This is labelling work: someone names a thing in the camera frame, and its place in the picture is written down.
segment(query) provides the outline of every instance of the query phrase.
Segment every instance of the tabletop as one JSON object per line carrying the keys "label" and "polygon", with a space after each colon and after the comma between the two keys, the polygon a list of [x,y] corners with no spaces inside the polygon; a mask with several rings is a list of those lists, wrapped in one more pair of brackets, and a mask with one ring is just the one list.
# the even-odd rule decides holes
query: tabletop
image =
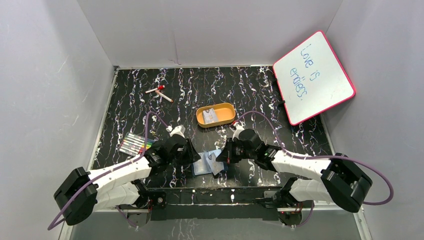
{"label": "tabletop", "polygon": [[[297,126],[291,126],[284,108],[278,107],[281,96],[273,87],[275,75],[270,66],[119,69],[113,86],[106,118],[103,123],[91,169],[101,169],[127,160],[130,156],[118,147],[127,132],[144,136],[148,111],[156,112],[167,124],[185,126],[198,153],[222,149],[226,138],[232,136],[228,125],[201,128],[196,110],[200,107],[231,103],[236,118],[256,110],[266,115],[285,147],[301,154],[330,155],[331,149],[319,116]],[[165,85],[162,91],[173,103],[156,93],[145,91]],[[272,127],[260,115],[247,115],[246,128],[254,129],[268,144],[277,145]],[[148,123],[148,138],[165,140],[169,137],[155,117]],[[193,176],[191,166],[170,165],[165,172],[144,179],[148,188],[236,188],[282,186],[287,173],[260,169],[252,160],[230,165],[227,171]]]}

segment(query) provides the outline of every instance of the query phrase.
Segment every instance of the orange tray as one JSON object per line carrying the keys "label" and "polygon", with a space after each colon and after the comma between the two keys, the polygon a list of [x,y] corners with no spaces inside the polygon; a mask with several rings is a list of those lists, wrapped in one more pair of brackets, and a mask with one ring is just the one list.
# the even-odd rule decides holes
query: orange tray
{"label": "orange tray", "polygon": [[[205,124],[203,119],[203,111],[207,109],[213,109],[218,117],[217,122]],[[210,128],[224,124],[230,124],[236,118],[236,110],[234,106],[228,102],[220,103],[211,106],[203,106],[196,111],[197,122],[202,128]]]}

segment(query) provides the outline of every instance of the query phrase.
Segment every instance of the red frame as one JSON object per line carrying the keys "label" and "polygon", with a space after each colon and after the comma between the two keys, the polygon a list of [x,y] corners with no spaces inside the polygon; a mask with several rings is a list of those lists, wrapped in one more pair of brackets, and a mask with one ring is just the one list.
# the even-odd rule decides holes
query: red frame
{"label": "red frame", "polygon": [[[342,64],[340,63],[339,58],[337,57],[336,53],[334,52],[333,47],[331,46],[331,44],[330,44],[329,40],[327,39],[326,34],[325,34],[322,30],[316,31],[314,34],[312,34],[312,35],[311,35],[311,36],[309,36],[307,39],[305,39],[305,40],[304,40],[301,44],[297,45],[297,46],[296,46],[295,48],[293,48],[291,51],[289,51],[289,52],[288,52],[288,53],[286,53],[284,56],[282,56],[282,57],[281,57],[278,61],[280,61],[282,58],[284,58],[286,55],[288,55],[289,53],[291,53],[293,50],[295,50],[297,47],[299,47],[300,45],[302,45],[302,44],[303,44],[306,40],[310,39],[313,35],[315,35],[315,34],[316,34],[316,33],[318,33],[318,32],[321,32],[321,33],[322,33],[322,35],[323,35],[323,36],[324,36],[324,38],[325,38],[325,41],[327,41],[327,44],[328,44],[328,46],[330,47],[330,49],[331,49],[331,51],[332,51],[332,54],[334,55],[335,59],[336,59],[336,60],[337,60],[337,62],[338,62],[338,65],[340,66],[341,70],[343,71],[344,75],[346,76],[347,80],[349,81],[350,86],[351,86],[351,87],[352,87],[352,89],[353,89],[353,94],[352,94],[352,96],[350,96],[350,97],[348,97],[348,98],[346,98],[346,99],[344,99],[344,100],[341,100],[340,102],[337,102],[337,103],[335,103],[334,105],[329,106],[329,107],[327,107],[326,109],[324,109],[324,110],[322,110],[322,111],[320,111],[320,112],[318,112],[318,113],[316,113],[316,114],[314,114],[314,115],[312,115],[312,116],[310,116],[310,117],[308,117],[308,118],[305,118],[305,119],[301,120],[300,122],[293,123],[293,122],[290,120],[290,116],[289,116],[289,114],[287,114],[288,121],[290,122],[290,124],[291,124],[292,126],[296,126],[296,125],[298,125],[298,124],[300,124],[300,123],[303,123],[304,121],[306,121],[306,120],[308,120],[308,119],[310,119],[310,118],[313,118],[313,117],[315,117],[316,115],[319,115],[319,114],[321,114],[321,113],[323,113],[323,112],[327,111],[328,109],[330,109],[330,108],[332,108],[332,107],[334,107],[334,106],[336,106],[336,105],[338,105],[338,104],[341,104],[341,103],[343,103],[344,101],[347,101],[347,100],[349,100],[349,99],[353,98],[353,96],[355,96],[355,94],[357,93],[357,90],[356,90],[355,86],[352,84],[352,81],[351,81],[351,79],[349,78],[348,74],[346,74],[345,69],[343,68]],[[275,77],[277,78],[278,89],[279,89],[279,92],[280,92],[280,94],[281,94],[282,99],[284,100],[284,96],[283,96],[283,93],[281,92],[281,87],[280,87],[280,84],[279,84],[279,82],[278,82],[278,76],[277,76],[276,70],[274,69],[274,65],[275,65],[278,61],[274,62],[274,64],[272,65],[272,70],[274,71]],[[285,112],[287,113],[287,107],[286,107],[286,104],[284,104],[284,108],[285,108]]]}

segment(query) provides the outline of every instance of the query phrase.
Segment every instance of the metal frame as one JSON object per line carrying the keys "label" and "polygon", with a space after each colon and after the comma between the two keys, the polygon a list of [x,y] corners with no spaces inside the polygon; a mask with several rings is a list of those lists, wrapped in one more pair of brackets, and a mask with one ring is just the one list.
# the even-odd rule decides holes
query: metal frame
{"label": "metal frame", "polygon": [[[264,64],[264,65],[254,64],[254,65],[231,66],[231,67],[259,67],[259,66],[269,67],[269,66],[272,66],[272,65],[269,65],[269,64]],[[210,66],[210,67],[218,68],[218,67],[230,67],[230,66]],[[176,67],[166,67],[166,68],[167,69],[170,69],[170,68],[176,69],[176,68],[190,68],[190,67],[189,66],[176,66]],[[135,67],[128,67],[128,68],[122,67],[121,68],[121,67],[117,67],[116,68],[114,76],[113,76],[113,81],[112,81],[112,84],[111,84],[109,96],[108,96],[108,99],[107,99],[107,104],[105,106],[104,114],[103,114],[103,117],[101,118],[101,123],[100,123],[99,129],[98,129],[98,132],[97,132],[97,137],[95,139],[95,143],[94,143],[94,146],[93,146],[91,158],[90,158],[88,166],[86,168],[87,170],[91,170],[91,168],[93,167],[93,164],[94,164],[94,156],[96,154],[97,146],[99,145],[100,136],[102,134],[103,126],[105,124],[106,115],[108,114],[108,107],[109,107],[109,104],[110,104],[111,99],[112,99],[112,93],[114,91],[114,86],[115,86],[115,83],[116,83],[116,80],[117,80],[118,72],[119,72],[119,70],[131,70],[131,69],[151,69],[151,67],[147,67],[147,68],[142,68],[142,67],[141,68],[135,68]],[[335,154],[333,144],[332,144],[331,139],[330,139],[329,131],[327,129],[326,122],[325,122],[322,114],[320,114],[319,117],[321,118],[321,122],[322,122],[322,125],[324,127],[325,135],[327,136],[327,139],[328,139],[328,144],[330,146],[331,153]],[[291,208],[278,208],[277,210],[280,211],[280,212],[283,212],[283,211],[292,211],[293,209],[291,209]],[[341,210],[341,208],[338,207],[334,203],[328,204],[326,202],[316,201],[315,207],[314,207],[313,210],[314,211],[336,211],[336,210]],[[146,211],[147,210],[145,210],[145,209],[129,209],[129,210],[127,210],[128,213],[138,213],[138,214],[139,213],[145,213]],[[103,212],[103,213],[104,212],[116,212],[116,210],[115,209],[103,209],[103,210],[100,210],[100,211],[97,211],[97,212]],[[361,207],[361,209],[359,210],[358,213],[353,213],[353,217],[355,219],[356,227],[358,229],[361,240],[372,240],[371,233],[370,233],[370,230],[369,230],[368,225],[367,225],[367,221],[366,221],[365,216],[364,216],[363,207]],[[72,230],[73,230],[73,226],[69,226],[66,223],[63,223],[58,240],[69,240],[69,239],[71,239]]]}

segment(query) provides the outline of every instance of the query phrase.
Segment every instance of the pack of colored markers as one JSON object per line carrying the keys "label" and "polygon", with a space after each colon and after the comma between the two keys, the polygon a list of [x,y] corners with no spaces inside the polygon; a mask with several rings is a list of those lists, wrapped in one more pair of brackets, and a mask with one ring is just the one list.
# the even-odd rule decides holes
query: pack of colored markers
{"label": "pack of colored markers", "polygon": [[142,153],[145,144],[147,150],[152,146],[153,142],[154,141],[151,139],[147,138],[147,140],[145,140],[145,138],[142,136],[127,132],[122,142],[120,143],[119,151],[121,153],[135,157],[136,155]]}

